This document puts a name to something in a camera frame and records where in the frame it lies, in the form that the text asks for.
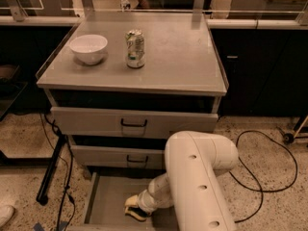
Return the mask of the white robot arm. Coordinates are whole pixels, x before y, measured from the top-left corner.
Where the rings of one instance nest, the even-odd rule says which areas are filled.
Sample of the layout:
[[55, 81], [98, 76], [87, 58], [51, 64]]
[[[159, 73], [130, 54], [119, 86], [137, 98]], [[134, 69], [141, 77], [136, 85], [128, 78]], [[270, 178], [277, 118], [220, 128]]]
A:
[[173, 207], [180, 231], [235, 231], [236, 224], [216, 174], [239, 161], [236, 145], [224, 136], [194, 131], [173, 134], [165, 149], [167, 172], [125, 201], [125, 213], [144, 221]]

